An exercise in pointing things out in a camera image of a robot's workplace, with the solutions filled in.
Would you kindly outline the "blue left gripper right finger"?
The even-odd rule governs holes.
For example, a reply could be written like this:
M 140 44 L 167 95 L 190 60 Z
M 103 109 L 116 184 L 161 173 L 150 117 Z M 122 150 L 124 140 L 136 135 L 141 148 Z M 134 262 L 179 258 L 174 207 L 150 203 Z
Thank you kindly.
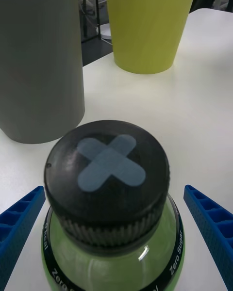
M 233 214 L 186 185 L 183 199 L 199 228 L 227 290 L 233 289 Z

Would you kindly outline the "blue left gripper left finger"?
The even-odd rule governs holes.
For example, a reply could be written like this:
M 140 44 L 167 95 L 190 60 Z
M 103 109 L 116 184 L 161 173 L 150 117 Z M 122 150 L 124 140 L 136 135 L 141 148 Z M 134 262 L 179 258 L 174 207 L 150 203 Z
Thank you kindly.
M 42 186 L 36 187 L 0 214 L 0 289 L 3 291 L 45 202 Z

